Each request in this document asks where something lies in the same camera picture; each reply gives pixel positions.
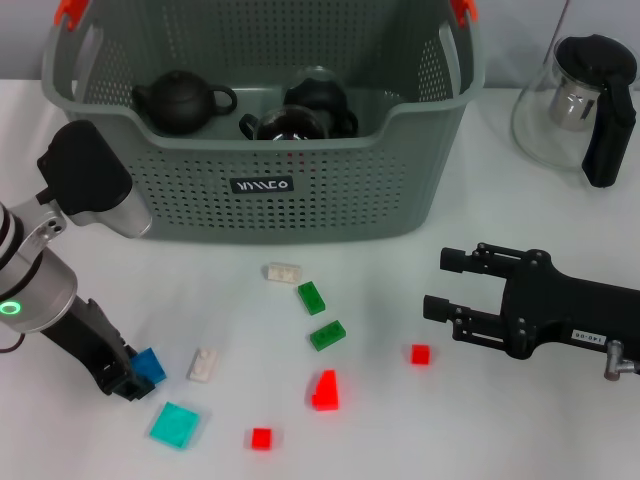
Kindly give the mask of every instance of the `glass teapot handle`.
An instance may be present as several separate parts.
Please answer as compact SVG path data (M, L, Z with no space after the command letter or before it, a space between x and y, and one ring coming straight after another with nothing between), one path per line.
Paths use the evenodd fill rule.
M605 86L598 97L593 136L582 161L582 170L589 182L599 188L616 182L636 124L628 83L621 76L613 75L605 80Z

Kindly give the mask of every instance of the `green lego brick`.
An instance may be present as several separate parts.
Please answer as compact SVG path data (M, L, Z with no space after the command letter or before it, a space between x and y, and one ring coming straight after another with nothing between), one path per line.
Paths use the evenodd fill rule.
M149 435L182 450L189 445L199 421L200 415L197 413L167 402Z
M346 336L347 331L340 322L336 320L326 327L322 327L320 330L313 332L311 334L311 343L313 343L313 346L316 347L316 350L319 352Z
M318 293L316 286L313 282L305 283L304 285L300 285L298 287L298 293L300 294L300 298L304 302L307 310L309 310L310 315L315 315L316 313L324 312L325 305L324 300Z

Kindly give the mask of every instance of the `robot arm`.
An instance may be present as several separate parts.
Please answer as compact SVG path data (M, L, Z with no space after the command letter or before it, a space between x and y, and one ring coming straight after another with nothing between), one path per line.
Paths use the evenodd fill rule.
M16 332L41 332L76 357L100 389L139 399L153 384L135 373L126 345L93 301L77 297L75 273L47 248L66 229L102 223L135 238L151 213L131 176L88 121L72 122L38 160L48 188L14 208L0 203L0 321Z
M471 255L444 248L440 268L506 279L499 315L424 297L424 317L451 320L454 340L504 350L520 360L544 343L565 343L606 353L607 380L640 373L640 324L635 319L640 291L564 275L542 250L521 252L485 243Z

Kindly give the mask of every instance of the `teapot spout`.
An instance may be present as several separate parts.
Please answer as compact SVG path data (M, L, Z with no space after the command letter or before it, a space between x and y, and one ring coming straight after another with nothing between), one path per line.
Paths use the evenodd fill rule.
M133 97L133 101L136 106L139 108L145 108L149 102L149 98L151 97L151 89L143 87L142 85L135 86L131 91L131 96Z

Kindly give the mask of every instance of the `basket label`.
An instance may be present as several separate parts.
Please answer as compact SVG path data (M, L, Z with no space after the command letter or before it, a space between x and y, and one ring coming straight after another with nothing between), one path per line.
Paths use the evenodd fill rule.
M293 192L293 177L232 178L229 180L233 193L278 193Z

